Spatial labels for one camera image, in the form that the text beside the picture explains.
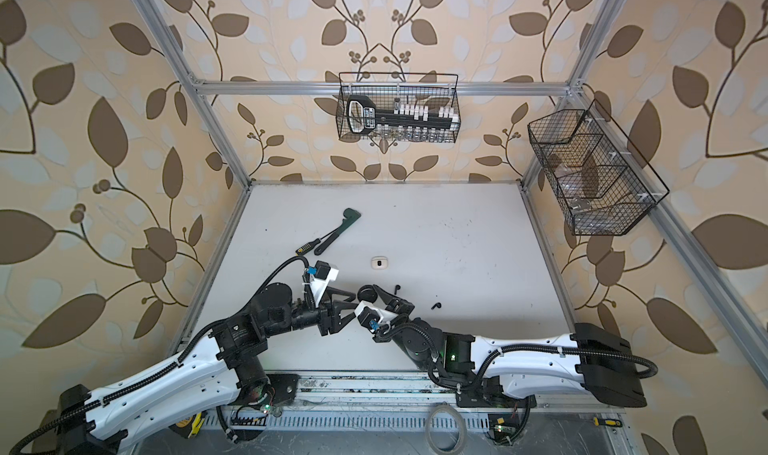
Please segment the black and white robotic arm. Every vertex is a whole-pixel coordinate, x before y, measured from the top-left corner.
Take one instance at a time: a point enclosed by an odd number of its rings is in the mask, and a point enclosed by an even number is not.
[[[271,283],[294,261],[304,264],[303,299],[297,301],[287,285]],[[59,418],[19,441],[11,455],[50,430],[57,431],[51,454],[114,455],[207,409],[216,408],[220,419],[220,407],[230,403],[268,411],[274,389],[258,359],[267,338],[310,326],[318,326],[322,336],[335,334],[355,319],[375,342],[394,341],[433,383],[455,391],[460,407],[504,407],[535,393],[586,392],[620,407],[645,406],[640,378],[653,376],[656,366],[599,327],[577,324],[573,334],[516,341],[446,333],[411,320],[413,304],[377,285],[356,295],[329,287],[338,273],[322,261],[310,267],[306,258],[290,258],[242,309],[203,327],[180,353],[106,387],[89,391],[77,385],[63,392]],[[339,295],[346,299],[333,300]],[[375,306],[379,300],[386,306]],[[635,364],[648,369],[637,372]]]

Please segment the black wire mesh basket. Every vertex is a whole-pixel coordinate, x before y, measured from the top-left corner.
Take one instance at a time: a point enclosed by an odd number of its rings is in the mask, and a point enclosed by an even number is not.
[[[340,73],[339,139],[456,143],[457,83],[458,75],[446,73]]]
[[[534,120],[528,124],[528,135],[571,232],[626,235],[669,194],[669,188],[629,137],[627,148],[610,141],[600,126],[610,121],[604,119],[607,112],[594,105]],[[640,169],[653,172],[663,188],[647,186],[629,157]]]

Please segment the wire basket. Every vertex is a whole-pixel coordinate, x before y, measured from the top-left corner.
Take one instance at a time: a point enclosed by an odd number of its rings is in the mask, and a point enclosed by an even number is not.
[[[528,124],[533,151],[574,235],[626,235],[669,194],[629,137],[629,148],[610,141],[600,127],[603,113],[592,102],[587,110],[560,110]],[[625,158],[633,156],[663,189],[640,179]]]
[[[456,143],[462,124],[457,83],[458,75],[434,72],[340,73],[339,139]]]

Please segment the wallpaper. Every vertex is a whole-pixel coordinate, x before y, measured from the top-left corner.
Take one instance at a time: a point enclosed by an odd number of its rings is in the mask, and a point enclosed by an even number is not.
[[[240,189],[130,0],[0,19],[5,452],[63,390],[164,356]]]
[[[533,156],[525,126],[552,111],[547,97],[462,100],[456,143],[339,140],[331,97],[221,95],[214,107],[256,183],[522,178]],[[218,160],[212,152],[210,167]]]
[[[198,78],[563,82],[602,0],[155,0]]]
[[[628,33],[633,43],[627,43]],[[629,0],[586,93],[768,323],[768,0]]]
[[[659,366],[643,380],[648,406],[628,409],[628,429],[648,455],[764,453],[768,391],[646,218],[628,235],[564,230],[549,183],[531,189],[576,320],[627,339]]]

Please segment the gray floor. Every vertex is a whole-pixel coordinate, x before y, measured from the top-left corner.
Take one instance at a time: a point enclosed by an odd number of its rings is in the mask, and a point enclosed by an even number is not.
[[[531,415],[522,437],[513,447],[497,447],[484,434],[470,433],[463,453],[496,455],[536,453],[541,455],[611,455],[606,427],[589,420],[554,414]],[[455,436],[437,433],[436,443],[450,449]],[[265,431],[254,441],[233,445],[220,430],[203,430],[195,439],[185,440],[168,430],[144,441],[140,455],[311,455],[340,453],[361,455],[432,455],[424,433],[402,432],[296,432]]]

